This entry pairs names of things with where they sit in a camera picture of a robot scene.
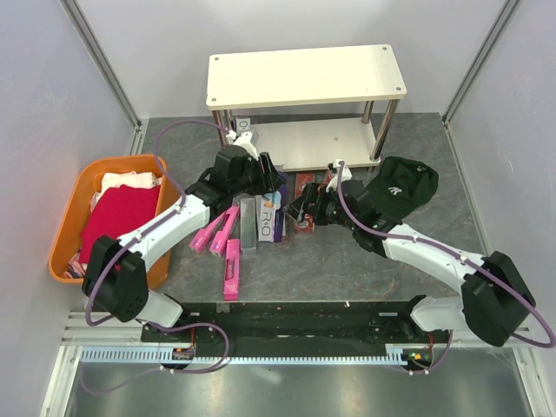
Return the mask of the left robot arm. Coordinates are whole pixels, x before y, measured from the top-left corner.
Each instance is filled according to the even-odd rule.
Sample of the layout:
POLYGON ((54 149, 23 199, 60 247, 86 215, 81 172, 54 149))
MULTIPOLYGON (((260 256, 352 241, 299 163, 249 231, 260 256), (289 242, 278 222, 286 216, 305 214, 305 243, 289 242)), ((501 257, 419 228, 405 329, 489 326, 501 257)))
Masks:
POLYGON ((284 182, 269 153, 228 145, 161 214, 126 235, 99 237, 82 285, 88 298, 87 324, 103 324, 91 316, 98 307, 109 319, 151 322, 171 341, 183 341, 191 329, 189 318, 178 301, 149 289, 148 272, 177 243, 229 209, 238 195, 275 192, 284 182))

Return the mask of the silver red toothpaste box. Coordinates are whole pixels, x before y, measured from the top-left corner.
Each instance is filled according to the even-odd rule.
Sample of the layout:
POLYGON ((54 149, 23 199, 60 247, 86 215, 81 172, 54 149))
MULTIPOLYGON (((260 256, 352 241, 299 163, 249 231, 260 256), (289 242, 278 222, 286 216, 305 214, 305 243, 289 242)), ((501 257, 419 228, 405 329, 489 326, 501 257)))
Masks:
POLYGON ((279 243, 286 243, 289 241, 290 241, 289 227, 286 223, 284 223, 281 230, 281 238, 279 240, 279 243))

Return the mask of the purple silver toothpaste box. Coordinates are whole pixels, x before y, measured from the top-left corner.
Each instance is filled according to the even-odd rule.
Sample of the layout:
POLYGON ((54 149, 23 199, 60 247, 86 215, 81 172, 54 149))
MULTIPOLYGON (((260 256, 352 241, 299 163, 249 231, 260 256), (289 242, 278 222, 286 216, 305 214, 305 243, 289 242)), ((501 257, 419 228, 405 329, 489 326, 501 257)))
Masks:
POLYGON ((238 136, 252 130, 251 118, 246 116, 238 116, 235 119, 236 133, 238 136))
POLYGON ((283 208, 287 200, 287 174, 279 171, 284 183, 272 193, 255 198, 257 237, 259 242, 281 243, 286 234, 283 208))

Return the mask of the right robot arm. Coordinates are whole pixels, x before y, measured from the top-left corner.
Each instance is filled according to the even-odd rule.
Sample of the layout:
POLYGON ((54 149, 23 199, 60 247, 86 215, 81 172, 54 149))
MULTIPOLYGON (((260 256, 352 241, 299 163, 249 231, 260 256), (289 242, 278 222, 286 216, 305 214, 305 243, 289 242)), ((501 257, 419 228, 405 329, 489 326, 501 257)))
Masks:
POLYGON ((509 256, 453 248, 387 217, 360 181, 345 181, 339 189, 311 182, 284 211, 296 220, 309 215, 316 225, 347 228, 367 252, 417 268, 456 291, 445 298, 415 296, 397 322, 406 341, 419 341, 437 330, 469 330, 502 347, 536 305, 509 256))

